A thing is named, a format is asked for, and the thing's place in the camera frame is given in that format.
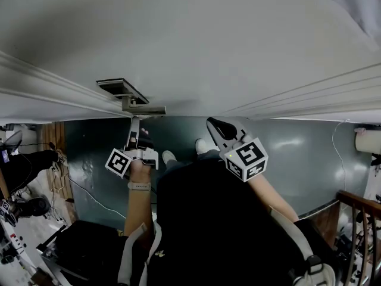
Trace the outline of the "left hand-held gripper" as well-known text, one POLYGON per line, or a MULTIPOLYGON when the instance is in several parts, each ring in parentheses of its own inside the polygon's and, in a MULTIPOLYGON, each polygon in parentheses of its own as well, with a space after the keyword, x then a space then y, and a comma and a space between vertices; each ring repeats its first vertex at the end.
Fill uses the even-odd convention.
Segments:
POLYGON ((121 152, 115 148, 112 150, 105 164, 105 168, 107 170, 121 178, 124 178, 131 162, 136 160, 140 160, 145 165, 155 166, 155 169, 158 170, 159 158, 158 153, 155 150, 151 148, 136 150, 139 140, 139 131, 140 120, 137 116, 133 116, 130 122, 130 129, 127 135, 124 151, 121 152))

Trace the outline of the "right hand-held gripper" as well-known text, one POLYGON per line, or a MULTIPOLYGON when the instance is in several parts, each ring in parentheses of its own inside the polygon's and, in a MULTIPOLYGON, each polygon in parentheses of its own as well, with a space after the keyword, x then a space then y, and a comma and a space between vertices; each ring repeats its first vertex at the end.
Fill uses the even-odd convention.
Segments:
POLYGON ((221 151, 220 157, 224 160, 226 169, 242 182, 247 182, 266 170, 267 152, 260 140, 253 138, 238 119, 209 117, 207 129, 221 151))

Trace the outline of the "person's right forearm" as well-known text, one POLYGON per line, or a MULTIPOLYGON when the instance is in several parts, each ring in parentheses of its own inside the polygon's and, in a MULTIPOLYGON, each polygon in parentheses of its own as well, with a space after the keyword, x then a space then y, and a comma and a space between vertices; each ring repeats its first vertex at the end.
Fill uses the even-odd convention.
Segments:
POLYGON ((276 209, 293 223, 299 220, 296 211, 273 188, 263 174, 259 174, 249 179, 248 184, 266 206, 276 209))

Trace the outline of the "person's left forearm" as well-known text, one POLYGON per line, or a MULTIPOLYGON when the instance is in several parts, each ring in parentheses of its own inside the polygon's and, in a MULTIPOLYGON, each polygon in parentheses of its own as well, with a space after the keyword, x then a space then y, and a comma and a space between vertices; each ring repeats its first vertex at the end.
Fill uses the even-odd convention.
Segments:
MULTIPOLYGON (((143 164, 141 160, 131 162, 130 182, 149 184, 151 182, 151 167, 143 164)), ((131 235, 143 223, 146 226, 146 231, 140 237, 140 240, 150 242, 154 237, 151 191, 130 189, 124 235, 131 235)))

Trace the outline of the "white panelled door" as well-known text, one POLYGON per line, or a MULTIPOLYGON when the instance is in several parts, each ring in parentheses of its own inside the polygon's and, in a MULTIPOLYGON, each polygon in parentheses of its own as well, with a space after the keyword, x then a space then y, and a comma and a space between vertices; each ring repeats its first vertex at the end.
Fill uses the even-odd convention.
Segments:
POLYGON ((0 0, 0 51, 171 116, 381 123, 381 46, 333 0, 0 0))

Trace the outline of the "person's left hand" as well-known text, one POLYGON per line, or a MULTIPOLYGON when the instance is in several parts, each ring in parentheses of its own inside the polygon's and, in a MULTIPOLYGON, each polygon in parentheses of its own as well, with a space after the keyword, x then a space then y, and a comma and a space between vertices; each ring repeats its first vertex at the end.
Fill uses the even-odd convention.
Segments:
POLYGON ((143 150, 145 150, 146 148, 150 148, 150 149, 154 148, 153 141, 150 138, 148 131, 145 130, 144 128, 141 128, 139 130, 139 137, 138 137, 136 146, 138 149, 143 149, 143 150))

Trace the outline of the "person's dark trousers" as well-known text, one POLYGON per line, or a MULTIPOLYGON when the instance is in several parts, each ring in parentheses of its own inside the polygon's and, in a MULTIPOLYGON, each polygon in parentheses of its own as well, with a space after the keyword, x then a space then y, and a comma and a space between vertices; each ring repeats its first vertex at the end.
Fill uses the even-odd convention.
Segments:
MULTIPOLYGON (((197 157, 196 157, 196 161, 206 160, 206 159, 220 160, 221 158, 220 158, 220 155, 219 155, 219 151, 217 151, 217 150, 209 150, 209 151, 207 151, 204 154, 197 155, 197 157)), ((186 166, 188 164, 190 164, 190 162, 183 162, 183 161, 178 161, 177 160, 177 164, 174 165, 173 167, 169 168, 169 169, 180 168, 180 167, 186 166)))

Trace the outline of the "person's white left shoe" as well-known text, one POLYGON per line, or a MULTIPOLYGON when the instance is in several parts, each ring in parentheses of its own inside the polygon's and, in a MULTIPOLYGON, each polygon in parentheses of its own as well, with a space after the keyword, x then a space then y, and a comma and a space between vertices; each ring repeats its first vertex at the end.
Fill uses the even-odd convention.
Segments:
POLYGON ((171 168, 177 164, 177 160, 176 160, 175 155, 169 150, 165 150, 162 153, 162 160, 163 160, 167 169, 169 169, 169 168, 171 168))

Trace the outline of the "wooden slatted platform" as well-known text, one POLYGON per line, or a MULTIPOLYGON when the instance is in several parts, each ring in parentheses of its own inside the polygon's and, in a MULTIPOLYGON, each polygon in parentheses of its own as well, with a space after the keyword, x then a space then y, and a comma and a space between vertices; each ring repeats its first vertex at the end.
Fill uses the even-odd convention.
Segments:
MULTIPOLYGON (((40 128, 39 150, 60 149, 66 153, 65 123, 52 122, 44 124, 40 128)), ((72 188, 69 180, 68 167, 62 166, 62 176, 58 177, 52 170, 47 170, 48 189, 50 191, 50 202, 53 207, 54 217, 64 217, 69 223, 76 220, 76 210, 72 188)))

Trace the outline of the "person's black shirt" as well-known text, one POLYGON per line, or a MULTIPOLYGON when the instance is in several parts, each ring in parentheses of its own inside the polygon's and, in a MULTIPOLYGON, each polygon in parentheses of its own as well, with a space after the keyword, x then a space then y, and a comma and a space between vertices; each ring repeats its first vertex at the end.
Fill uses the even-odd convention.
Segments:
POLYGON ((336 286, 332 249, 309 221, 266 206, 221 160, 158 181, 154 237, 126 236, 117 286, 336 286))

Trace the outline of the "black round device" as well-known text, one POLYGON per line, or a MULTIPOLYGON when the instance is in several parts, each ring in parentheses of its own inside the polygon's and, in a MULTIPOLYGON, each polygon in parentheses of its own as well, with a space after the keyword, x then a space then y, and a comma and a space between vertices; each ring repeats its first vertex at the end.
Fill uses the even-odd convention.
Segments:
POLYGON ((50 203, 45 197, 35 197, 27 201, 19 201, 17 206, 20 210, 20 217, 44 216, 51 209, 50 203))

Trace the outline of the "black chair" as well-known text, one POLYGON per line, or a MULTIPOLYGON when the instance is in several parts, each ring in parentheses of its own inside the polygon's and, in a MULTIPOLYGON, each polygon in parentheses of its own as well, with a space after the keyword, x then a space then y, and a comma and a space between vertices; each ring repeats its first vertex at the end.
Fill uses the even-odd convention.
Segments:
POLYGON ((117 286, 126 239, 108 226, 74 222, 54 242, 62 274, 71 286, 117 286))

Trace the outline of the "white cylinder roll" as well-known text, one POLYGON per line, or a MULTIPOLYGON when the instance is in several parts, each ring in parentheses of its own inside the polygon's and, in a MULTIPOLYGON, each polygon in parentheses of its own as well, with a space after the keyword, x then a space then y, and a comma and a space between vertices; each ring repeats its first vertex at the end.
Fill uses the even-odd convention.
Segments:
POLYGON ((381 130, 356 128, 354 131, 357 151, 381 155, 381 130))

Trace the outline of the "wooden stair railing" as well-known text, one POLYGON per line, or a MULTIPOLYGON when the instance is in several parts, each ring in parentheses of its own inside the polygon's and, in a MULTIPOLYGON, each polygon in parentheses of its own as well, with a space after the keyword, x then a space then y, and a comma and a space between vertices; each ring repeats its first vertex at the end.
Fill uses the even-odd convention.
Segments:
POLYGON ((335 239, 343 286, 381 285, 381 203, 346 191, 336 194, 348 215, 335 239))

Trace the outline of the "white control console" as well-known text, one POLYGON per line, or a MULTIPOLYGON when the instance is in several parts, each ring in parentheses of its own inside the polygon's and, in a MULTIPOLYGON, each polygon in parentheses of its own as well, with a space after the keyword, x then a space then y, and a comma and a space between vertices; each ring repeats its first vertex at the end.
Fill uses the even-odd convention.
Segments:
POLYGON ((0 286, 37 286, 35 273, 12 226, 0 219, 0 286))

